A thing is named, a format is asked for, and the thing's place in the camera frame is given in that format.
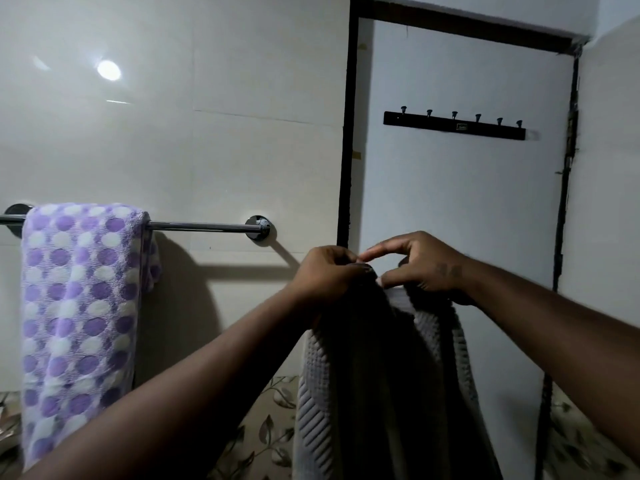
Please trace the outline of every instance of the door frame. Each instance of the door frame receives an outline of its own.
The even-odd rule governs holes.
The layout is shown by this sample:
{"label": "door frame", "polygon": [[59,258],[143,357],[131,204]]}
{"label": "door frame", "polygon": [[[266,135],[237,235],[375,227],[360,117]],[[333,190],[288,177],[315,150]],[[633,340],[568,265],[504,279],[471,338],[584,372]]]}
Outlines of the door frame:
{"label": "door frame", "polygon": [[[485,16],[462,15],[459,11],[437,11],[431,6],[420,4],[407,6],[381,0],[351,0],[337,229],[337,244],[345,248],[349,245],[349,224],[351,220],[351,160],[353,157],[358,25],[360,18],[398,23],[408,27],[434,30],[519,47],[534,48],[556,54],[569,55],[574,58],[572,86],[567,88],[568,91],[571,90],[571,103],[568,113],[566,152],[564,162],[558,162],[559,166],[563,164],[562,170],[556,172],[562,176],[556,226],[556,249],[553,256],[553,291],[557,292],[558,280],[562,273],[562,245],[569,174],[576,153],[579,59],[580,55],[582,55],[582,47],[588,41],[588,38],[568,32],[546,30],[532,25],[508,25],[501,20]],[[536,434],[535,480],[542,479],[543,464],[548,449],[552,393],[553,380],[545,373]]]}

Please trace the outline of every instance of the polka dot towel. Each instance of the polka dot towel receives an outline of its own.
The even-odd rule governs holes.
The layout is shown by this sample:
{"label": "polka dot towel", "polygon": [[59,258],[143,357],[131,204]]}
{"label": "polka dot towel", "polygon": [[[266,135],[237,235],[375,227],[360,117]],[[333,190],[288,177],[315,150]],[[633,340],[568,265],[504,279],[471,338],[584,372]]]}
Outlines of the polka dot towel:
{"label": "polka dot towel", "polygon": [[131,389],[140,292],[160,275],[148,214],[48,204],[22,231],[25,468]]}

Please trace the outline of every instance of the door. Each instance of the door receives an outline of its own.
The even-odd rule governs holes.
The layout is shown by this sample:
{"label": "door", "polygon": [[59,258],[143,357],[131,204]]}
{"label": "door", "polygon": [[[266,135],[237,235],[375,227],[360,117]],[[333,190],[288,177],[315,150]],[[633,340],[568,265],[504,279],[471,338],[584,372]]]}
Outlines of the door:
{"label": "door", "polygon": [[[425,230],[550,287],[572,58],[372,20],[358,39],[350,248]],[[523,120],[527,140],[384,126],[404,105]],[[543,373],[479,310],[458,313],[502,473],[532,478]]]}

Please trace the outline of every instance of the coat hook rack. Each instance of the coat hook rack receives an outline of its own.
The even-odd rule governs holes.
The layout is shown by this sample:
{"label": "coat hook rack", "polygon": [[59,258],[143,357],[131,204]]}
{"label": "coat hook rack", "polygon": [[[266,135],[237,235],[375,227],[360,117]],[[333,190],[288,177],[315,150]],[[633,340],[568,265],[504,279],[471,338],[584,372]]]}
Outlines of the coat hook rack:
{"label": "coat hook rack", "polygon": [[482,114],[476,114],[475,121],[457,120],[457,111],[451,113],[451,118],[439,118],[432,116],[432,110],[427,114],[410,114],[406,112],[406,106],[402,106],[402,112],[385,111],[383,123],[388,126],[402,126],[405,128],[417,128],[423,130],[444,131],[449,133],[472,134],[491,138],[517,139],[523,141],[527,136],[527,130],[522,127],[522,120],[515,126],[503,126],[503,118],[498,118],[498,124],[481,123]]}

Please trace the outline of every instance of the towel bar bracket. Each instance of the towel bar bracket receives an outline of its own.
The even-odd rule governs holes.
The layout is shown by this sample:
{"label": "towel bar bracket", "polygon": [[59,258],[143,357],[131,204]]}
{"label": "towel bar bracket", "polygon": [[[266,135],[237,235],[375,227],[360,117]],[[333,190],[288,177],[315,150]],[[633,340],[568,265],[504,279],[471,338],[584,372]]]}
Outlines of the towel bar bracket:
{"label": "towel bar bracket", "polygon": [[[0,225],[7,226],[14,236],[21,238],[22,224],[24,224],[26,214],[32,208],[32,205],[25,203],[13,204],[4,211],[4,215],[0,215]],[[273,224],[266,217],[251,216],[244,225],[149,221],[147,227],[152,230],[243,233],[252,241],[260,242],[267,239]]]}

